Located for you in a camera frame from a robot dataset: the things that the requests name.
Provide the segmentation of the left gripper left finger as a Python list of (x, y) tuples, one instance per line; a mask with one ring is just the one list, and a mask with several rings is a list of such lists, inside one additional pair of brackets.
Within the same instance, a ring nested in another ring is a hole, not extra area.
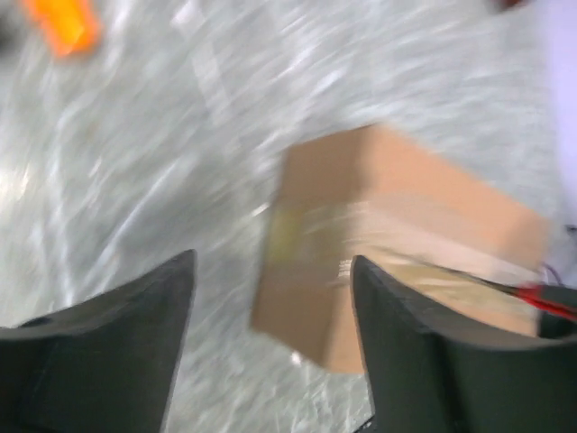
[(3, 432), (160, 432), (188, 329), (196, 253), (1, 330)]

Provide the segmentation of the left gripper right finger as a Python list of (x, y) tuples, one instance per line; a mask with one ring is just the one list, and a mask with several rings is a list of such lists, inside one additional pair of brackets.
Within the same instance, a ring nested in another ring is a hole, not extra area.
[(466, 317), (353, 260), (375, 432), (573, 432), (576, 338)]

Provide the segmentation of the brown cardboard express box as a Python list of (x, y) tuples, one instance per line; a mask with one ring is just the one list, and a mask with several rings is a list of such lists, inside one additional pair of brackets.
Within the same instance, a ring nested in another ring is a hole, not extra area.
[(362, 373), (353, 257), (466, 316), (533, 335), (528, 305), (459, 277), (536, 278), (536, 212), (414, 140), (368, 125), (292, 146), (272, 206), (251, 325), (334, 373)]

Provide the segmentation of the red black utility knife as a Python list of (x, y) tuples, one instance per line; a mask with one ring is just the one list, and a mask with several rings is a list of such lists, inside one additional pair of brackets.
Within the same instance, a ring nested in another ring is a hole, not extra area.
[(576, 289), (541, 283), (518, 286), (495, 283), (494, 287), (537, 309), (562, 318), (576, 320)]

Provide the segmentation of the brown wooden metronome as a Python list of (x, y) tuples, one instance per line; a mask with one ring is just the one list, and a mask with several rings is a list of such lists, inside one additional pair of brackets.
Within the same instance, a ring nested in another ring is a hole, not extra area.
[(490, 3), (498, 12), (505, 12), (527, 3), (527, 0), (490, 0)]

